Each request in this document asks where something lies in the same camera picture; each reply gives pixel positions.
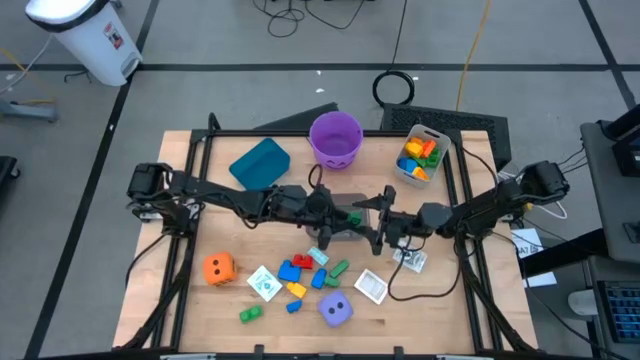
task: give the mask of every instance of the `purple cup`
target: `purple cup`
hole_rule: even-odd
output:
[[[353,162],[363,140],[358,120],[342,111],[320,115],[311,125],[309,137],[316,160],[336,170]]]

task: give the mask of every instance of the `concrete floor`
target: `concrete floor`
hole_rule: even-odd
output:
[[[275,10],[284,3],[269,2],[269,6]],[[69,71],[35,74],[56,94],[59,122],[0,121],[0,154],[17,157],[23,170],[0,214],[0,358],[25,355],[83,193],[87,194],[85,187],[109,121],[119,119],[41,356],[110,348],[124,294],[124,273],[140,228],[124,209],[124,192],[135,164],[156,158],[164,131],[203,127],[210,111],[223,128],[253,128],[331,101],[366,128],[380,125],[382,111],[370,93],[379,71],[367,70],[366,64],[390,61],[401,13],[399,1],[365,3],[352,27],[343,31],[307,17],[297,33],[285,39],[268,35],[268,18],[249,0],[137,0],[124,5],[119,14],[134,39],[146,34],[141,31],[145,16],[157,5],[155,14],[150,14],[154,16],[148,36],[138,39],[144,43],[146,64],[169,64],[165,70],[171,70],[171,64],[214,66],[204,72],[196,71],[197,67],[140,71],[130,88],[121,90],[89,83],[84,77],[65,84],[63,75],[77,68],[77,61],[56,41],[51,44],[39,63],[59,64]],[[340,24],[348,21],[357,1],[316,0],[309,5]],[[588,5],[617,63],[640,64],[638,2],[590,0]],[[302,3],[294,1],[294,6],[302,8]],[[414,105],[455,107],[459,71],[429,70],[433,64],[464,62],[482,8],[482,1],[409,0],[397,62],[426,64],[425,70],[408,71],[418,77]],[[0,9],[0,46],[28,61],[47,34],[25,18],[24,1],[4,1]],[[276,24],[273,30],[287,31],[287,26]],[[320,73],[314,68],[328,63],[338,65]],[[607,64],[577,0],[493,0],[473,63],[542,66],[521,66],[522,71],[504,71],[499,66],[495,71],[479,69],[466,80],[461,110],[506,116],[513,164],[519,167],[565,158],[580,147],[581,123],[614,119],[627,109],[614,77],[613,71],[619,69]],[[0,71],[0,87],[7,75],[16,73],[8,64],[0,57],[0,70],[5,70]],[[233,64],[275,65],[215,66]],[[305,70],[290,71],[300,69],[300,64]],[[598,66],[578,71],[574,65],[579,64]],[[640,97],[640,73],[624,72],[623,79]],[[382,87],[388,101],[401,100],[406,91],[393,80],[385,80]],[[119,91],[121,96],[128,91],[121,113],[114,111]],[[41,96],[27,80],[3,98]],[[561,221],[537,211],[530,218],[562,236],[574,237],[599,227],[600,222],[588,171],[575,171],[568,178],[572,190],[563,203],[569,219]],[[572,319],[564,311],[564,299],[584,286],[582,269],[570,267],[557,276],[558,285],[536,292],[563,317]],[[535,301],[530,305],[541,348],[590,355],[587,345]],[[586,333],[584,322],[571,325]]]

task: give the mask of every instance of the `white trash can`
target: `white trash can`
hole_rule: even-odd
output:
[[[31,0],[25,11],[106,85],[124,85],[142,62],[109,0]]]

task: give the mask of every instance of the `yellow block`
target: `yellow block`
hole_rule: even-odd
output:
[[[288,283],[287,289],[291,291],[291,293],[300,299],[304,297],[304,294],[307,292],[307,288],[298,284],[298,283]]]
[[[407,150],[407,153],[412,157],[419,158],[420,154],[422,154],[422,146],[408,142],[407,145],[404,146],[404,149]]]

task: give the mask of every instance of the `wooden table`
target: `wooden table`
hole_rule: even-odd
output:
[[[184,169],[189,135],[188,131],[166,132],[159,161],[174,169]],[[462,136],[467,150],[493,164],[486,132],[463,132]],[[278,183],[302,184],[310,191],[307,175],[315,159],[306,139],[274,139],[292,157],[290,170]],[[229,165],[260,140],[259,137],[214,138],[208,180],[241,189],[229,173]],[[392,167],[403,140],[399,137],[365,137],[356,161],[343,171],[325,171],[323,182],[334,194],[364,193],[368,197],[381,193],[385,184],[393,185],[397,197],[392,209],[409,213],[415,213],[423,202],[448,204],[442,169],[425,189],[416,189],[395,177]],[[452,150],[451,159],[458,198],[464,199],[455,150]],[[466,161],[473,193],[477,195],[490,189],[493,180],[487,169],[470,156]],[[377,213],[371,212],[370,217],[375,228]],[[506,225],[498,225],[495,231],[510,237]],[[159,232],[159,223],[143,224],[137,251],[157,238]],[[114,345],[129,340],[156,305],[168,244],[167,240],[142,258],[131,273]],[[462,280],[444,298],[396,302],[387,296],[381,305],[374,304],[353,287],[365,268],[389,279],[397,263],[391,259],[393,252],[388,246],[381,256],[373,256],[366,240],[334,241],[329,245],[326,251],[331,259],[327,264],[329,269],[341,259],[346,258],[351,263],[340,277],[340,288],[349,298],[354,316],[338,328],[329,328],[316,310],[318,300],[330,290],[309,288],[302,309],[290,315],[285,305],[296,298],[286,288],[266,303],[248,286],[247,278],[260,265],[275,275],[284,259],[290,259],[294,253],[306,253],[314,245],[304,229],[265,223],[256,230],[249,230],[232,212],[215,206],[206,207],[200,221],[180,351],[253,352],[255,344],[263,344],[268,353],[388,354],[394,346],[403,346],[408,354],[474,352]],[[496,304],[523,339],[537,346],[513,245],[494,236],[487,238],[484,246]],[[393,284],[396,296],[441,293],[451,286],[457,270],[453,240],[434,235],[427,239],[424,250],[428,260],[422,273],[401,270]],[[216,288],[205,283],[202,262],[205,256],[219,251],[233,254],[239,276],[235,282]],[[303,271],[301,283],[310,284],[312,275],[311,271]],[[486,313],[480,302],[477,303],[484,346],[490,348]],[[265,315],[250,324],[242,324],[238,314],[255,304],[263,306]],[[163,345],[169,343],[173,308],[167,314]]]

